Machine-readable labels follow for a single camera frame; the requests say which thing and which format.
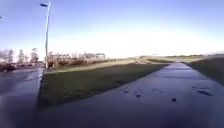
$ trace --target lamp post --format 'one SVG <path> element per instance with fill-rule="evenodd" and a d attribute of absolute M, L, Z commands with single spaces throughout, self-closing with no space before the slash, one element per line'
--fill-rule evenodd
<path fill-rule="evenodd" d="M 47 7 L 47 20 L 46 20 L 46 34 L 45 34 L 45 66 L 46 69 L 48 69 L 48 26 L 49 26 L 49 19 L 50 19 L 50 13 L 51 13 L 51 1 L 49 1 L 48 4 L 40 4 L 42 7 Z"/>

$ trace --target grass verge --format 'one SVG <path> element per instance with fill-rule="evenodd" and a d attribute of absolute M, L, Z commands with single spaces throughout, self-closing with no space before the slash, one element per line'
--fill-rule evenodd
<path fill-rule="evenodd" d="M 224 85 L 224 58 L 202 59 L 186 64 Z"/>
<path fill-rule="evenodd" d="M 39 107 L 74 101 L 121 86 L 166 66 L 133 60 L 48 71 L 44 74 Z"/>

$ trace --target bare tree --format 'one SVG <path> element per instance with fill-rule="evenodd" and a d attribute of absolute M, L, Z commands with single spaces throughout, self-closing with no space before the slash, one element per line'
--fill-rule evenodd
<path fill-rule="evenodd" d="M 19 58 L 19 60 L 18 60 L 18 62 L 19 63 L 23 63 L 24 62 L 24 53 L 23 53 L 23 50 L 22 49 L 20 49 L 20 51 L 19 51 L 19 56 L 18 56 L 18 58 Z"/>
<path fill-rule="evenodd" d="M 7 63 L 12 63 L 13 62 L 13 54 L 14 54 L 14 51 L 12 49 L 8 50 Z"/>
<path fill-rule="evenodd" d="M 38 61 L 38 54 L 37 54 L 37 48 L 33 48 L 32 49 L 32 52 L 31 52 L 31 59 L 30 59 L 30 62 L 32 63 L 37 63 Z"/>
<path fill-rule="evenodd" d="M 3 60 L 4 63 L 12 63 L 13 62 L 13 50 L 3 50 L 0 51 L 0 59 Z"/>

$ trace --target blue sky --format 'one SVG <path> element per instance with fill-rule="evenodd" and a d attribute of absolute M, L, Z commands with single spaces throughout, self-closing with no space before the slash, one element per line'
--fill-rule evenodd
<path fill-rule="evenodd" d="M 44 56 L 45 0 L 0 0 L 0 49 Z M 109 57 L 224 50 L 222 0 L 52 0 L 49 50 Z"/>

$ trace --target asphalt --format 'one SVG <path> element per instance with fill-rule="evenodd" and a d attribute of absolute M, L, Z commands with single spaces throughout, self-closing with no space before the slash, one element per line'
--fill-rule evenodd
<path fill-rule="evenodd" d="M 43 69 L 0 73 L 0 128 L 27 128 L 36 111 Z"/>
<path fill-rule="evenodd" d="M 91 98 L 38 110 L 36 128 L 223 128 L 224 88 L 182 63 Z"/>

